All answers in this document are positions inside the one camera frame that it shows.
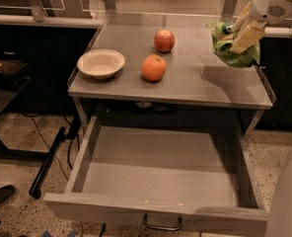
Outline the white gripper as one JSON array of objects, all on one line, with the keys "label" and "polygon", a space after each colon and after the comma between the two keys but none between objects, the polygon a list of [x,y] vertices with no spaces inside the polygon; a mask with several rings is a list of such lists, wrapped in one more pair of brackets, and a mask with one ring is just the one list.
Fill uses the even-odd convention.
[{"label": "white gripper", "polygon": [[264,37],[265,22],[278,24],[290,14],[292,0],[251,0],[232,26],[232,31],[237,35],[230,50],[237,54],[243,53]]}]

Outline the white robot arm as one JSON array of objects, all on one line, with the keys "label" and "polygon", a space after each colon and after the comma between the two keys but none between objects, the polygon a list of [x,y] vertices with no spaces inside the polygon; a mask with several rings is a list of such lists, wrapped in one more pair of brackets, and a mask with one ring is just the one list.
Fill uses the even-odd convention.
[{"label": "white robot arm", "polygon": [[[292,0],[251,0],[232,27],[237,36],[230,48],[241,54],[264,37],[266,25],[292,14]],[[292,155],[281,171],[263,237],[292,237]]]}]

